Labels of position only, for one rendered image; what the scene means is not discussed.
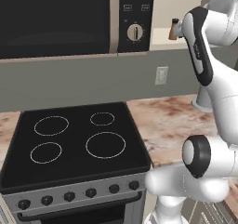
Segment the brown shaker with dark cap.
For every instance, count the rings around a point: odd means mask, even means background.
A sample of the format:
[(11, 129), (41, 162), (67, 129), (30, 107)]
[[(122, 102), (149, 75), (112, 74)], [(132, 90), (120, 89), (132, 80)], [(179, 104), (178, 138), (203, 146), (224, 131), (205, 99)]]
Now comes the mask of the brown shaker with dark cap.
[(170, 28), (170, 32), (169, 32), (169, 36), (168, 39), (169, 40), (176, 40), (177, 36), (175, 34), (175, 28), (179, 23), (179, 19), (172, 19), (172, 23), (171, 23), (171, 28)]

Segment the silver stove with black hob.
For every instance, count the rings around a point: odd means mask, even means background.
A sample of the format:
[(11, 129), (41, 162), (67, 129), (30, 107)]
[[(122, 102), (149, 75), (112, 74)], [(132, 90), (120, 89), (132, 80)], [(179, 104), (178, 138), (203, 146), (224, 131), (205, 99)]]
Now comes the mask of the silver stove with black hob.
[[(20, 114), (0, 171), (0, 224), (21, 222), (17, 214), (38, 215), (134, 197), (142, 191), (151, 159), (132, 115), (123, 102), (104, 103)], [(139, 188), (129, 189), (137, 181)], [(119, 192), (110, 193), (117, 184)], [(86, 190), (97, 194), (86, 197)], [(71, 202), (64, 200), (75, 193)], [(53, 203), (43, 205), (43, 196)], [(21, 210), (20, 200), (30, 206)]]

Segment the round silver microwave knob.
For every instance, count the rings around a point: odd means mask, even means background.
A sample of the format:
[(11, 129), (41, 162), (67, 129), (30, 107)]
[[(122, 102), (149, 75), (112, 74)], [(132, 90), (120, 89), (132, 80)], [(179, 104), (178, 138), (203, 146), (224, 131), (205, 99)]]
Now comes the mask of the round silver microwave knob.
[(131, 24), (127, 29), (127, 37), (133, 41), (138, 41), (143, 35), (143, 29), (139, 24)]

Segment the black microwave oven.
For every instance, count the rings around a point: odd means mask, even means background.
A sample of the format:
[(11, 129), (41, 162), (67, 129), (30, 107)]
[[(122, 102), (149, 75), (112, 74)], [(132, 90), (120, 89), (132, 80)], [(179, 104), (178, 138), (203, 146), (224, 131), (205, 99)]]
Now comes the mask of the black microwave oven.
[[(0, 0), (0, 59), (147, 52), (153, 0)], [(139, 24), (142, 37), (127, 37)]]

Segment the black glass oven door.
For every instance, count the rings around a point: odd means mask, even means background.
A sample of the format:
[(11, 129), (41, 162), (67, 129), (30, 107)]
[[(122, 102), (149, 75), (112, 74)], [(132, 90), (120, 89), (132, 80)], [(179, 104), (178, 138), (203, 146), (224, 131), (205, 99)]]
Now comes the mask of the black glass oven door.
[(36, 220), (40, 224), (141, 224), (144, 199), (107, 208), (95, 209), (66, 215)]

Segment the white wall socket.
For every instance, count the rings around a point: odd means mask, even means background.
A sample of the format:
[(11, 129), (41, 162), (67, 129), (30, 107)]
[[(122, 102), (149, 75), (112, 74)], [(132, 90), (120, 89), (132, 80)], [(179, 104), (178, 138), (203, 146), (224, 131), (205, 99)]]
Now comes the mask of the white wall socket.
[(167, 66), (157, 68), (155, 76), (155, 84), (157, 86), (166, 84), (167, 72), (168, 72)]

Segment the beige open wall cabinet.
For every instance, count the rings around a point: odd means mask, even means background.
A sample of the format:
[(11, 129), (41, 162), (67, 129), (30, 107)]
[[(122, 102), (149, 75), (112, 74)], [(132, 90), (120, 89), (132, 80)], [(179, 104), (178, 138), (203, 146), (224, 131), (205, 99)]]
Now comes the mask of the beige open wall cabinet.
[(150, 51), (185, 49), (183, 39), (169, 40), (172, 19), (182, 19), (194, 7), (203, 6), (210, 0), (154, 0)]

